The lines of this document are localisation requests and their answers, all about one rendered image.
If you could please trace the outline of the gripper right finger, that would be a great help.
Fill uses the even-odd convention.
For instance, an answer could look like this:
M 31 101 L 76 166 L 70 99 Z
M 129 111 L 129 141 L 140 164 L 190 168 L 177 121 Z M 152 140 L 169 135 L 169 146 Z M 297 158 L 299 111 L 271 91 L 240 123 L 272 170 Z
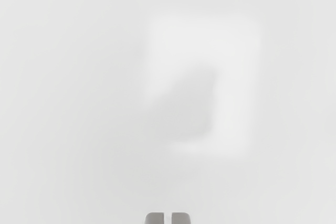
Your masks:
M 191 218 L 185 212 L 173 212 L 171 220 L 172 224 L 191 224 Z

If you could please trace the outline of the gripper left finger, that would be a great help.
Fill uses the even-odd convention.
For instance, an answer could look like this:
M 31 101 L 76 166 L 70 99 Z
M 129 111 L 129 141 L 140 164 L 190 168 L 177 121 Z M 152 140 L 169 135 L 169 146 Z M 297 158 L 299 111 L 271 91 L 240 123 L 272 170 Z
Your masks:
M 163 212 L 150 212 L 145 217 L 144 224 L 164 224 Z

